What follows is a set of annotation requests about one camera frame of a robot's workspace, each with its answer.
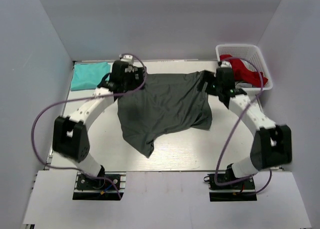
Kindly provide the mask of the dark grey t shirt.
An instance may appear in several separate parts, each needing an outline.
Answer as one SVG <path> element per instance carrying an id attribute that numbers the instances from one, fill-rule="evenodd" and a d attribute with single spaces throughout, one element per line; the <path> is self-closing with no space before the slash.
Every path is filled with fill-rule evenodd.
<path id="1" fill-rule="evenodd" d="M 212 110 L 208 95 L 197 89 L 203 74 L 149 74 L 144 89 L 118 99 L 123 139 L 149 158 L 155 139 L 162 135 L 189 128 L 209 130 Z"/>

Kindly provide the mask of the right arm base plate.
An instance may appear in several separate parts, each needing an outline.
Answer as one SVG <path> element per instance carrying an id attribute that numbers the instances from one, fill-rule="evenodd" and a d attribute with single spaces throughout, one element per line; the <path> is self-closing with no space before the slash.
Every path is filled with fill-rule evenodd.
<path id="1" fill-rule="evenodd" d="M 232 185 L 218 186 L 214 181 L 214 173 L 203 178 L 209 187 L 210 202 L 253 202 L 257 201 L 256 187 L 252 178 Z"/>

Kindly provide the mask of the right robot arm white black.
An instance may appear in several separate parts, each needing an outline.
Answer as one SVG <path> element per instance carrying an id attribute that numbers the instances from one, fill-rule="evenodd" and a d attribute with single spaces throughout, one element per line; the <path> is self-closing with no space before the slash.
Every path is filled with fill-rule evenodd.
<path id="1" fill-rule="evenodd" d="M 253 108 L 253 101 L 241 88 L 236 88 L 233 70 L 219 67 L 216 72 L 205 71 L 197 86 L 199 91 L 218 97 L 225 107 L 237 115 L 253 135 L 249 155 L 228 165 L 224 179 L 214 182 L 217 186 L 233 189 L 244 180 L 264 169 L 290 164 L 293 160 L 292 131 L 287 125 L 279 125 L 259 109 Z"/>

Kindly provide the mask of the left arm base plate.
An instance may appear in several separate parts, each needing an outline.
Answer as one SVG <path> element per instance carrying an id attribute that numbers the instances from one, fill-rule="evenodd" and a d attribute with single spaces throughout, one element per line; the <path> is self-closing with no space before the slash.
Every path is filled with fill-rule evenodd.
<path id="1" fill-rule="evenodd" d="M 126 186 L 125 172 L 105 173 L 111 180 L 96 180 L 77 173 L 72 199 L 74 201 L 120 201 Z"/>

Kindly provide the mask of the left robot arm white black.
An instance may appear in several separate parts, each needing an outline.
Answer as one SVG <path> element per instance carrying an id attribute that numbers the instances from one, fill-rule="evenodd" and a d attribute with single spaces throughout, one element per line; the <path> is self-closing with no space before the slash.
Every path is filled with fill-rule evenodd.
<path id="1" fill-rule="evenodd" d="M 135 66 L 132 59 L 119 59 L 111 72 L 104 75 L 92 97 L 70 115 L 54 121 L 52 149 L 75 165 L 75 169 L 88 176 L 88 182 L 99 189 L 105 185 L 104 168 L 90 154 L 88 131 L 93 122 L 116 99 L 141 90 L 147 77 L 145 65 Z"/>

